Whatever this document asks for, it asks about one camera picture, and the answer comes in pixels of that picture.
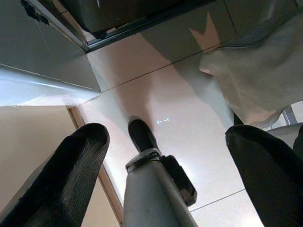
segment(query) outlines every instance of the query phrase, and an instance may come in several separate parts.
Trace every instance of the wooden baseboard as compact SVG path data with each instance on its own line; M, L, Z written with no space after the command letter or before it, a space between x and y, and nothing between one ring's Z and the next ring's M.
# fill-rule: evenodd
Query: wooden baseboard
M71 119L72 119L76 129L85 124L84 120L80 114L80 111L77 107L73 107L73 108L70 108L67 110L71 116ZM112 207L120 226L122 226L123 225L123 208L120 203L120 200L118 199L117 193L115 192L114 187L109 179L109 176L106 172L104 165L101 166L101 169L100 169L100 172L98 175L98 179L102 185L102 188L107 196L110 206Z

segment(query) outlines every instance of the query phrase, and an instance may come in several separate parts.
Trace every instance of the beige wall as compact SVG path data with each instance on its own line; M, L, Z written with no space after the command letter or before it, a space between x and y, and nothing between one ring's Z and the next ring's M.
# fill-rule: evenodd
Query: beige wall
M0 210L74 130L65 107L0 108ZM118 226L99 181L82 226Z

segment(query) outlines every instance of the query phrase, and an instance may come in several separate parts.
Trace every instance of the foot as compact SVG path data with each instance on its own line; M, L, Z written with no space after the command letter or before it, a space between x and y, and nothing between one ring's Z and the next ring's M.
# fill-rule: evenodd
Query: foot
M133 119L128 123L129 135L139 152L157 148L157 141L150 127L141 119Z

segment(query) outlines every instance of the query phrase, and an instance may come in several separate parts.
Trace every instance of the metal frame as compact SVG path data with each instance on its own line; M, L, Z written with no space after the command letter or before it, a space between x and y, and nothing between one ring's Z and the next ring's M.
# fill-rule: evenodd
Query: metal frame
M58 28L67 38L72 40L85 52L95 51L106 45L117 42L128 36L144 31L152 26L165 22L169 19L197 9L215 0L187 0L167 10L163 10L151 17L143 17L137 21L130 22L110 32L103 40L95 39L86 42L85 37L80 34L60 12L45 0L27 0L35 9L43 14L51 24Z

